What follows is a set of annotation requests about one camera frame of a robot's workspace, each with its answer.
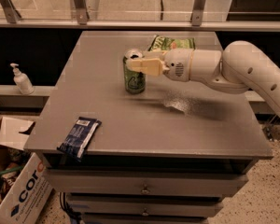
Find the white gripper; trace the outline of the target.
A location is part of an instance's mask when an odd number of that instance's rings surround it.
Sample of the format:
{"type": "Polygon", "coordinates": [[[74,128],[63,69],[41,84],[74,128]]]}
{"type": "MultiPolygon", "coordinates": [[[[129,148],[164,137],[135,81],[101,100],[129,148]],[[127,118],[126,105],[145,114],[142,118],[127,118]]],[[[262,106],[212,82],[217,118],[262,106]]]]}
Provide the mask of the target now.
{"type": "Polygon", "coordinates": [[[192,53],[193,49],[144,51],[145,59],[129,59],[126,66],[134,72],[150,76],[160,76],[164,73],[173,81],[188,82],[192,53]]]}

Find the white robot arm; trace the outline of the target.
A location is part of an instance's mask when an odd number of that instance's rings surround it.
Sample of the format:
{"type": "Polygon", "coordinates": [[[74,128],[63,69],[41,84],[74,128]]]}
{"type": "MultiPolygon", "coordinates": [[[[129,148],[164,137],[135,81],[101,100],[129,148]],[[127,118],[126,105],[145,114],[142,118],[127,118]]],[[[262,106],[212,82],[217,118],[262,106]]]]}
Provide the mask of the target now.
{"type": "Polygon", "coordinates": [[[258,47],[235,41],[224,50],[176,48],[146,51],[128,59],[127,68],[146,75],[164,75],[173,81],[201,82],[230,94],[249,89],[264,99],[280,118],[280,68],[258,47]]]}

